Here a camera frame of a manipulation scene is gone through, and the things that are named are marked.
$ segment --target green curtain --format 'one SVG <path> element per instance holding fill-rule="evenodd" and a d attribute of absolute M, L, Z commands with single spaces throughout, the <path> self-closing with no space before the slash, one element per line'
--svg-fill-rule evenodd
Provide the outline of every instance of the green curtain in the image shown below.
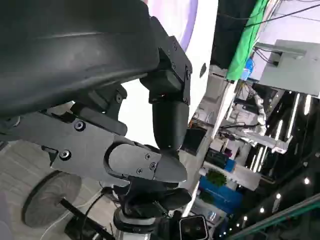
<path fill-rule="evenodd" d="M 246 26 L 262 21 L 268 1 L 269 0 L 257 0 Z M 243 29 L 240 41 L 226 74 L 226 79 L 236 81 L 241 77 L 254 46 L 259 27 L 260 24 L 257 24 Z"/>

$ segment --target black panel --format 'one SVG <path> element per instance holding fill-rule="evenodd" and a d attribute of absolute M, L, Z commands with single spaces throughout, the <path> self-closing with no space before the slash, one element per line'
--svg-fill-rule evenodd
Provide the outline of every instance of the black panel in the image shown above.
<path fill-rule="evenodd" d="M 0 23 L 0 117 L 70 101 L 159 63 L 140 0 L 7 0 Z"/>

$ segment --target potted plant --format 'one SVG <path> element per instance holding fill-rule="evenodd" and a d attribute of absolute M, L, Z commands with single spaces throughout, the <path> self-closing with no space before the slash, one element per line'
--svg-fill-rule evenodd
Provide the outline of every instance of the potted plant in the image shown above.
<path fill-rule="evenodd" d="M 227 183 L 227 178 L 219 171 L 209 170 L 206 179 L 217 187 L 221 187 Z"/>

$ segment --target white wall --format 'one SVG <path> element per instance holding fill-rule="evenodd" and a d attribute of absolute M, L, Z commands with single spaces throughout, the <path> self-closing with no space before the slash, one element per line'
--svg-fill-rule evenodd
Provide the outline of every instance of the white wall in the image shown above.
<path fill-rule="evenodd" d="M 296 0 L 282 1 L 271 18 L 293 13 L 318 3 L 319 2 L 300 2 Z M 259 42 L 275 44 L 278 39 L 320 44 L 320 6 L 270 21 L 265 27 L 264 32 L 260 34 Z M 264 52 L 264 55 L 269 57 L 270 54 Z M 259 80 L 266 62 L 257 55 L 253 57 L 253 60 L 255 62 L 255 69 L 251 78 Z"/>

